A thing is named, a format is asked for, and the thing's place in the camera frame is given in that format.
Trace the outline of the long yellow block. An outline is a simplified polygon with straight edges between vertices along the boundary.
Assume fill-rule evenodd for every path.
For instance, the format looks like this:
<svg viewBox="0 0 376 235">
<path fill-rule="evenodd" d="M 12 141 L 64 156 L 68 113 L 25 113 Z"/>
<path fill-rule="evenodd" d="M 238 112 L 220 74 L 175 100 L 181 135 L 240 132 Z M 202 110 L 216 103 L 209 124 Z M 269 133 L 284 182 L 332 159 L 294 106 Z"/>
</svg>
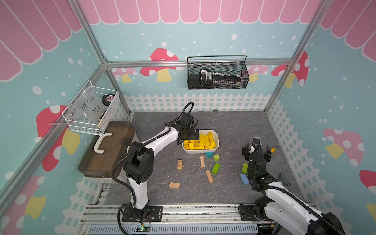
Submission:
<svg viewBox="0 0 376 235">
<path fill-rule="evenodd" d="M 190 141 L 188 141 L 188 140 L 184 141 L 184 149 L 186 149 L 186 150 L 190 150 L 191 149 L 190 148 Z"/>
</svg>

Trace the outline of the large yellow front block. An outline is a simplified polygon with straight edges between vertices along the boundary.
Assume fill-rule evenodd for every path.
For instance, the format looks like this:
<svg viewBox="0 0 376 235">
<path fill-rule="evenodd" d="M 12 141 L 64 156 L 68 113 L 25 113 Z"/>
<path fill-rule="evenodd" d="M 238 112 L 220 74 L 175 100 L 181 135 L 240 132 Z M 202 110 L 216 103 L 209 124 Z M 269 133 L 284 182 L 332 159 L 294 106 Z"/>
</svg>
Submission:
<svg viewBox="0 0 376 235">
<path fill-rule="evenodd" d="M 206 139 L 205 138 L 201 138 L 199 140 L 199 146 L 205 148 L 205 142 L 206 142 Z"/>
</svg>

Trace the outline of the small yellow cube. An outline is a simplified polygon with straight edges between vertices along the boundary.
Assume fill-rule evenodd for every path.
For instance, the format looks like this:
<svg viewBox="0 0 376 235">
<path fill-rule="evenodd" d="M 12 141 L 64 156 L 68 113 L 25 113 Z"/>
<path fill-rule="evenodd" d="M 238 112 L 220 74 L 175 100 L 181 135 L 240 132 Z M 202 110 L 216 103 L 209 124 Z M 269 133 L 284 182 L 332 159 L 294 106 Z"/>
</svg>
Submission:
<svg viewBox="0 0 376 235">
<path fill-rule="evenodd" d="M 207 134 L 207 136 L 208 136 L 208 139 L 209 139 L 209 140 L 212 140 L 212 139 L 213 139 L 213 133 L 212 133 L 212 132 L 209 132 L 209 133 Z"/>
</svg>

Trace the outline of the wooden arch block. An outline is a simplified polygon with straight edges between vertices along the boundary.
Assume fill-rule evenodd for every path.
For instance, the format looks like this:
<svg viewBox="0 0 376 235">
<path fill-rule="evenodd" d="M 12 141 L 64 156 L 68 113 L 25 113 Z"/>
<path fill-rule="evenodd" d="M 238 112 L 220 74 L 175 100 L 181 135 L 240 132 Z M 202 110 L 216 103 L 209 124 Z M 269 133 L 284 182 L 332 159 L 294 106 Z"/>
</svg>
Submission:
<svg viewBox="0 0 376 235">
<path fill-rule="evenodd" d="M 177 160 L 177 169 L 182 170 L 183 169 L 183 160 Z"/>
</svg>

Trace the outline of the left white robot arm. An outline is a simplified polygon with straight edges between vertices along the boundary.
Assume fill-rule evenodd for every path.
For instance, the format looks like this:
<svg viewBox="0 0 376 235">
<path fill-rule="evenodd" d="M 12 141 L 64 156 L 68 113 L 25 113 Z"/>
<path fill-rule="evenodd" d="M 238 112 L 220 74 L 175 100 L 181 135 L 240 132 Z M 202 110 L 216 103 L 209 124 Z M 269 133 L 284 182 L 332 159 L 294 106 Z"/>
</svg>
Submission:
<svg viewBox="0 0 376 235">
<path fill-rule="evenodd" d="M 141 225 L 150 217 L 147 181 L 153 172 L 154 157 L 171 143 L 180 145 L 199 139 L 199 131 L 195 129 L 198 121 L 191 115 L 193 107 L 194 102 L 189 102 L 177 118 L 164 124 L 162 132 L 142 143 L 133 142 L 127 154 L 114 166 L 112 179 L 127 187 L 131 194 L 129 205 L 121 205 L 117 212 L 117 223 L 124 235 L 128 233 L 121 224 L 120 215 L 125 214 L 127 208 Z"/>
</svg>

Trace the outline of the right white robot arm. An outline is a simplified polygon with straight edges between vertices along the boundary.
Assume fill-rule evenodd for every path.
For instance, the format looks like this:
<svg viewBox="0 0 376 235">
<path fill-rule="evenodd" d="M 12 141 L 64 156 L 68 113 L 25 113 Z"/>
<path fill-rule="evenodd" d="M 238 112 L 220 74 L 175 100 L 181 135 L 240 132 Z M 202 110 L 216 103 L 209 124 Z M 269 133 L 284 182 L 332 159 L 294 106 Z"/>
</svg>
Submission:
<svg viewBox="0 0 376 235">
<path fill-rule="evenodd" d="M 254 217 L 258 220 L 271 219 L 293 235 L 343 235 L 340 220 L 333 213 L 323 213 L 288 191 L 266 170 L 275 150 L 262 150 L 261 139 L 242 148 L 248 161 L 246 177 L 252 189 L 263 196 L 254 202 Z"/>
</svg>

